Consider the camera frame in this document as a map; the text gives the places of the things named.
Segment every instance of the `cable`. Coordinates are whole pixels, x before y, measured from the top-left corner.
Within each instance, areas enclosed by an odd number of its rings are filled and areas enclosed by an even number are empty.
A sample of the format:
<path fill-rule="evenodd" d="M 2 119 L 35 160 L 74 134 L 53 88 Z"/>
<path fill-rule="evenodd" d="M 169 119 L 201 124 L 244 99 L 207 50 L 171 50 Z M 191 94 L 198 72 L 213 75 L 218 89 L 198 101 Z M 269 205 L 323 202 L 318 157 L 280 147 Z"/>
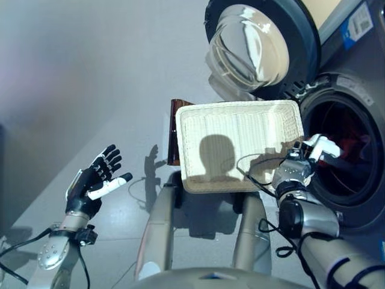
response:
<path fill-rule="evenodd" d="M 268 224 L 270 227 L 272 227 L 272 229 L 262 229 L 262 224 L 263 223 L 266 223 Z M 307 265 L 306 263 L 306 260 L 303 258 L 302 254 L 299 254 L 299 250 L 298 250 L 298 247 L 297 245 L 288 237 L 285 236 L 285 234 L 276 226 L 274 226 L 272 223 L 270 223 L 267 219 L 261 219 L 259 221 L 259 224 L 258 224 L 258 230 L 260 230 L 260 232 L 262 233 L 270 233 L 270 232 L 274 232 L 274 231 L 277 231 L 283 238 L 286 239 L 286 241 L 288 241 L 291 245 L 291 247 L 289 246 L 282 246 L 282 247 L 278 247 L 276 249 L 276 255 L 277 257 L 279 258 L 287 258 L 288 256 L 290 256 L 293 252 L 297 252 L 297 256 L 298 258 L 300 259 L 301 261 L 301 265 L 302 265 L 302 268 L 304 269 L 305 273 L 307 275 L 309 275 L 309 277 L 311 278 L 312 282 L 313 282 L 313 285 L 316 289 L 320 289 L 319 287 L 319 284 L 313 274 L 313 272 L 311 271 L 311 269 L 309 268 L 309 266 Z"/>
<path fill-rule="evenodd" d="M 269 196 L 273 197 L 273 198 L 277 198 L 277 196 L 275 194 L 273 194 L 272 192 L 270 192 L 267 188 L 265 188 L 263 185 L 261 185 L 256 179 L 254 179 L 252 176 L 250 175 L 246 175 L 246 177 L 257 187 L 259 187 L 264 193 L 268 194 Z"/>
<path fill-rule="evenodd" d="M 90 284 L 91 284 L 91 282 L 90 282 L 90 275 L 88 274 L 87 265 L 85 265 L 85 261 L 83 259 L 82 252 L 80 250 L 80 245 L 79 244 L 76 244 L 76 249 L 78 251 L 80 263 L 82 264 L 83 269 L 84 269 L 85 278 L 87 279 L 87 289 L 90 289 Z"/>
<path fill-rule="evenodd" d="M 25 245 L 28 245 L 28 244 L 31 244 L 33 242 L 36 242 L 37 240 L 43 238 L 44 236 L 48 235 L 49 233 L 52 232 L 52 229 L 51 228 L 48 228 L 48 229 L 45 229 L 42 233 L 40 233 L 38 236 L 36 236 L 35 238 L 32 238 L 28 241 L 25 241 L 25 242 L 22 242 L 22 243 L 19 243 L 17 245 L 14 245 L 12 247 L 9 247 L 8 249 L 4 250 L 3 252 L 0 253 L 0 258 L 3 257 L 5 254 L 13 251 L 13 250 L 16 250 L 17 248 L 20 248 L 22 246 L 25 246 Z M 8 273 L 9 275 L 11 275 L 12 277 L 16 278 L 17 280 L 23 282 L 25 285 L 28 285 L 28 280 L 25 279 L 24 277 L 21 277 L 19 274 L 17 274 L 16 272 L 14 272 L 13 270 L 9 269 L 7 266 L 5 266 L 3 263 L 0 262 L 0 268 L 3 269 L 4 272 Z"/>
<path fill-rule="evenodd" d="M 135 262 L 133 262 L 133 263 L 131 264 L 130 267 L 128 267 L 128 269 L 123 273 L 123 275 L 119 278 L 119 280 L 116 281 L 114 285 L 112 285 L 111 289 L 114 289 L 115 286 L 119 284 L 119 282 L 126 276 L 126 274 L 127 274 L 128 272 L 130 272 L 130 270 L 133 268 L 133 266 L 134 266 L 136 263 L 137 263 L 137 262 L 135 261 Z"/>
<path fill-rule="evenodd" d="M 248 178 L 248 179 L 249 179 L 255 186 L 257 186 L 257 187 L 258 187 L 260 190 L 262 190 L 264 193 L 266 193 L 266 194 L 268 194 L 269 196 L 271 196 L 271 197 L 273 197 L 273 198 L 276 199 L 277 196 L 276 196 L 274 193 L 270 192 L 267 188 L 265 188 L 265 186 L 271 185 L 271 182 L 269 182 L 269 183 L 267 183 L 267 184 L 263 184 L 263 183 L 257 181 L 256 179 L 254 179 L 249 173 L 244 172 L 244 171 L 239 167 L 239 162 L 240 162 L 243 158 L 247 158 L 247 157 L 250 157 L 250 156 L 252 156 L 252 155 L 260 155 L 260 154 L 250 154 L 250 155 L 246 155 L 246 156 L 240 158 L 240 159 L 236 162 L 236 169 L 237 169 L 242 175 L 244 175 L 246 178 Z M 284 160 L 284 158 L 280 158 L 280 157 L 267 158 L 267 159 L 265 159 L 265 160 L 262 160 L 262 161 L 259 161 L 259 162 L 255 163 L 255 164 L 253 164 L 253 165 L 250 167 L 249 171 L 251 171 L 251 169 L 252 169 L 253 167 L 255 167 L 255 166 L 258 166 L 258 165 L 260 165 L 260 164 L 266 163 L 266 162 L 268 162 L 268 161 L 275 161 L 275 160 L 280 160 L 280 161 L 282 161 L 282 160 Z"/>

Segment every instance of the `robot finger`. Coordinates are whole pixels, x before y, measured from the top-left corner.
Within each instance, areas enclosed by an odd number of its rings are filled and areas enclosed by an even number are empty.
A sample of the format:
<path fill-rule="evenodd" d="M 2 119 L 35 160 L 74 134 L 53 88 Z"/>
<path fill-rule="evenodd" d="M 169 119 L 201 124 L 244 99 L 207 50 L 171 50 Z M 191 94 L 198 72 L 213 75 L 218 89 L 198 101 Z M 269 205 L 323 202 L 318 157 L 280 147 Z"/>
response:
<path fill-rule="evenodd" d="M 111 146 L 108 146 L 107 148 L 104 149 L 99 155 L 95 157 L 95 159 L 92 161 L 90 166 L 98 159 L 98 158 L 103 158 L 103 160 L 107 157 L 109 153 L 111 153 L 114 149 L 116 149 L 116 146 L 112 144 Z"/>
<path fill-rule="evenodd" d="M 121 164 L 116 164 L 115 166 L 113 166 L 110 170 L 111 173 L 114 173 L 116 172 L 118 169 L 120 169 L 122 167 Z"/>
<path fill-rule="evenodd" d="M 107 163 L 109 163 L 114 157 L 120 154 L 120 150 L 116 149 L 106 157 Z"/>
<path fill-rule="evenodd" d="M 110 169 L 113 167 L 113 166 L 115 166 L 119 161 L 121 161 L 122 160 L 122 157 L 121 156 L 117 156 L 117 157 L 115 157 L 112 161 L 110 161 L 109 163 L 108 163 L 108 165 L 110 166 Z"/>
<path fill-rule="evenodd" d="M 87 196 L 91 200 L 96 200 L 114 190 L 126 184 L 129 180 L 132 179 L 132 175 L 130 173 L 125 173 L 122 176 L 112 179 L 111 181 L 104 181 L 103 186 L 95 191 L 89 191 Z"/>

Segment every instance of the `silver arm segment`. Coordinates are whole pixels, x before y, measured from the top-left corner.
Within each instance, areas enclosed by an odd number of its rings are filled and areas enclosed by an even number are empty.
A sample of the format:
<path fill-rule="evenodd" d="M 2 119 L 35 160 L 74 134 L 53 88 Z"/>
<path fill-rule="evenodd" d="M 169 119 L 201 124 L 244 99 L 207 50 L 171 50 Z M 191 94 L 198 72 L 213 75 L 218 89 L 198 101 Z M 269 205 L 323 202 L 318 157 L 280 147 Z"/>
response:
<path fill-rule="evenodd" d="M 51 234 L 38 253 L 37 268 L 29 280 L 27 289 L 68 289 L 71 273 L 78 261 L 78 248 L 70 235 L 85 228 L 89 221 L 86 214 L 69 212 L 59 228 L 53 232 L 68 232 L 68 235 Z"/>

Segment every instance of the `wicker tray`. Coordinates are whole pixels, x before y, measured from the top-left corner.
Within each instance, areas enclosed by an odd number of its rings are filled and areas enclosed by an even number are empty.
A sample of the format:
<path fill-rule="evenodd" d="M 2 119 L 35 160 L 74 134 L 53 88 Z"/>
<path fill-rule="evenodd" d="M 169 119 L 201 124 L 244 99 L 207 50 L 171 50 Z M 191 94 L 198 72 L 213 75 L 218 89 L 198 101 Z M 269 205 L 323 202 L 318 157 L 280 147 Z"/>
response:
<path fill-rule="evenodd" d="M 190 193 L 255 191 L 245 174 L 269 183 L 287 149 L 303 139 L 294 101 L 182 107 L 176 130 L 183 186 Z"/>

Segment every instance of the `washing machine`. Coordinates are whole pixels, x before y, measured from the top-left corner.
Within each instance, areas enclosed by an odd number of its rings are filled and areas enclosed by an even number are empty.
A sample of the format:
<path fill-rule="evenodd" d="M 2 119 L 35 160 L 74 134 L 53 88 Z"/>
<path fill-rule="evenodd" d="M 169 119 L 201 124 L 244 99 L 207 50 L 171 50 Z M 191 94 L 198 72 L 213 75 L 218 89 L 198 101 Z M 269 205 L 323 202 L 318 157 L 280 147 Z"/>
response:
<path fill-rule="evenodd" d="M 210 41 L 233 4 L 252 6 L 276 24 L 289 50 L 288 74 L 253 94 L 295 100 L 305 137 L 321 133 L 343 149 L 318 166 L 309 188 L 337 213 L 344 238 L 385 261 L 385 0 L 349 2 L 354 6 L 334 13 L 337 28 L 321 41 L 299 0 L 211 0 L 206 33 Z"/>
<path fill-rule="evenodd" d="M 385 1 L 361 2 L 321 47 L 317 79 L 297 93 L 306 136 L 344 151 L 310 189 L 340 217 L 342 235 L 384 260 Z"/>

